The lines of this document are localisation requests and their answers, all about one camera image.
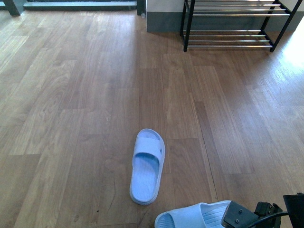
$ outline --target wall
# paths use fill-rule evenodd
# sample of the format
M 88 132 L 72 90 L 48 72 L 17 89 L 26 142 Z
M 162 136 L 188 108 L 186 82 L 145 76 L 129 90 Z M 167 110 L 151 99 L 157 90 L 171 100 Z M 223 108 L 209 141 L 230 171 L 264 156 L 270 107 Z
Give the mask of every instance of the wall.
M 181 22 L 183 0 L 146 0 L 147 31 L 148 32 L 176 32 Z M 289 9 L 293 9 L 297 0 L 282 0 Z M 288 30 L 295 30 L 304 16 L 304 3 L 290 23 Z M 280 30 L 286 21 L 280 17 L 269 21 L 268 30 Z M 259 29 L 262 18 L 195 18 L 193 29 Z

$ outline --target white wall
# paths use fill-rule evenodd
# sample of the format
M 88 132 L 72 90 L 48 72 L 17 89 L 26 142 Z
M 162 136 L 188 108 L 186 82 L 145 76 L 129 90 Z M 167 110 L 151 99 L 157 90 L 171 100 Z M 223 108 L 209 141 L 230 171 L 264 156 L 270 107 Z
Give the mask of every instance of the white wall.
M 281 0 L 290 10 L 292 10 L 297 0 Z M 147 0 L 148 12 L 182 12 L 183 0 Z M 298 11 L 304 11 L 304 2 Z
M 281 0 L 281 2 L 286 5 L 290 10 L 292 10 L 295 7 L 295 4 L 297 0 Z M 298 11 L 304 11 L 304 2 L 300 5 Z

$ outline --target slipper strap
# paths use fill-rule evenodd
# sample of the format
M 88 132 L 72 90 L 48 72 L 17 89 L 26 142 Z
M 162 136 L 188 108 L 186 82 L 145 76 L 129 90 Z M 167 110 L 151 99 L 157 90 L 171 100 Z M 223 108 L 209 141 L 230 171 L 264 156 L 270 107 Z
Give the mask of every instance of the slipper strap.
M 161 163 L 162 153 L 161 153 L 161 141 L 151 138 L 138 137 L 135 142 L 134 156 L 138 153 L 148 153 L 156 157 Z
M 172 210 L 168 213 L 172 216 L 175 228 L 206 228 L 200 203 L 187 208 Z

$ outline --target sunlight on floor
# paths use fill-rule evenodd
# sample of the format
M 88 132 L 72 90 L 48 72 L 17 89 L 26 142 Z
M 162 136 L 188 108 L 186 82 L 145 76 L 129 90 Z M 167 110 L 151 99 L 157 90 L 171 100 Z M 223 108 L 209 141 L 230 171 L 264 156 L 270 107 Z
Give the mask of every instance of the sunlight on floor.
M 291 36 L 287 45 L 283 49 L 284 58 L 294 67 L 300 67 L 304 70 L 304 18 L 300 22 L 296 31 Z

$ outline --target light blue slide sandal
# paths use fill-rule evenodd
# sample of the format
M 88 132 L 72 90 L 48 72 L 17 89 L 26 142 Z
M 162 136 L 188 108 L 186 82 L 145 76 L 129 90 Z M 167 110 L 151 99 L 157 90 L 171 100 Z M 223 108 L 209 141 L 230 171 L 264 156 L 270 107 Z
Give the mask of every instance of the light blue slide sandal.
M 157 132 L 143 129 L 138 133 L 130 185 L 130 196 L 135 203 L 148 205 L 156 200 L 165 153 L 165 143 Z
M 221 220 L 231 201 L 198 203 L 157 216 L 155 228 L 223 228 Z

